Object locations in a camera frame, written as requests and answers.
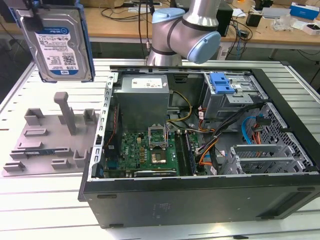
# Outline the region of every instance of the power connector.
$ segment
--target power connector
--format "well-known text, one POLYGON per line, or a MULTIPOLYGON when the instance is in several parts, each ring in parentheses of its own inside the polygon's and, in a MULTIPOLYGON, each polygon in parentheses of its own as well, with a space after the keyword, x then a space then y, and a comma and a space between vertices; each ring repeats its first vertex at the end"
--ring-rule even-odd
POLYGON ((241 38, 244 38, 244 39, 247 39, 249 37, 249 32, 246 31, 246 30, 240 30, 240 37, 241 38))

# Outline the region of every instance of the motherboard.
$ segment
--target motherboard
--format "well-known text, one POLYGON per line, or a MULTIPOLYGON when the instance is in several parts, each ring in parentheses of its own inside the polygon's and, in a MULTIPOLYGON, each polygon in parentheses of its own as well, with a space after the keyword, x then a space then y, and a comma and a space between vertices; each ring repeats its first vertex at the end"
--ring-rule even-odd
POLYGON ((123 132, 120 155, 107 158, 104 175, 109 178, 186 176, 196 171, 198 136, 192 132, 123 132), (165 146, 154 143, 165 142, 165 146))

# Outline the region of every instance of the white box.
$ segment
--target white box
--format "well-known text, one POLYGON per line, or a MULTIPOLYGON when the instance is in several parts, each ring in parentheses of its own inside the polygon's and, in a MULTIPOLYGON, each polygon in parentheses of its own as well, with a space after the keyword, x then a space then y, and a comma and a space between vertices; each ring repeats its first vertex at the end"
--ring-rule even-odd
POLYGON ((309 23, 302 28, 302 31, 309 35, 320 35, 320 24, 317 22, 309 23))

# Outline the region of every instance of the lab floor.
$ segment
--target lab floor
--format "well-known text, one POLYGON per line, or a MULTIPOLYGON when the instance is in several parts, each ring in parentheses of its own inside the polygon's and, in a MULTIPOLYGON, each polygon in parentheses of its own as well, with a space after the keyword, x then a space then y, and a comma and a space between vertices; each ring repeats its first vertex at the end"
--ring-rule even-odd
MULTIPOLYGON (((20 75, 28 66, 31 56, 26 54, 22 47, 14 40, 10 41, 12 50, 5 51, 0 46, 0 102, 6 97, 10 89, 14 86, 20 75)), ((19 40, 25 49, 25 41, 19 40)), ((143 58, 140 44, 135 43, 92 43, 94 58, 112 59, 141 59, 143 58)), ((271 61, 269 59, 269 48, 247 48, 243 53, 241 61, 271 61)), ((317 51, 305 51, 308 54, 315 54, 317 51)), ((297 50, 280 49, 273 61, 287 61, 289 64, 307 81, 310 82, 320 65, 315 61, 320 61, 320 54, 308 55, 309 59, 304 58, 297 50)), ((235 55, 229 55, 228 60, 236 60, 235 55)), ((317 90, 320 88, 320 73, 316 76, 312 86, 317 90)))

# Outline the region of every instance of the cardboard box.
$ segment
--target cardboard box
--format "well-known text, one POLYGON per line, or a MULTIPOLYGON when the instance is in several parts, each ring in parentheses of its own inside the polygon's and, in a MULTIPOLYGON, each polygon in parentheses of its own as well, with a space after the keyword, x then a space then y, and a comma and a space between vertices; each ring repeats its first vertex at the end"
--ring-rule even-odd
POLYGON ((299 5, 295 2, 291 4, 290 9, 291 16, 296 16, 310 20, 315 19, 320 12, 320 8, 317 6, 299 5))
POLYGON ((309 35, 320 35, 320 25, 318 23, 310 23, 305 25, 302 31, 309 35))
POLYGON ((306 4, 307 0, 273 0, 273 4, 291 6, 295 2, 297 4, 306 4))
POLYGON ((112 9, 122 6, 124 2, 125 0, 80 0, 84 7, 112 9))

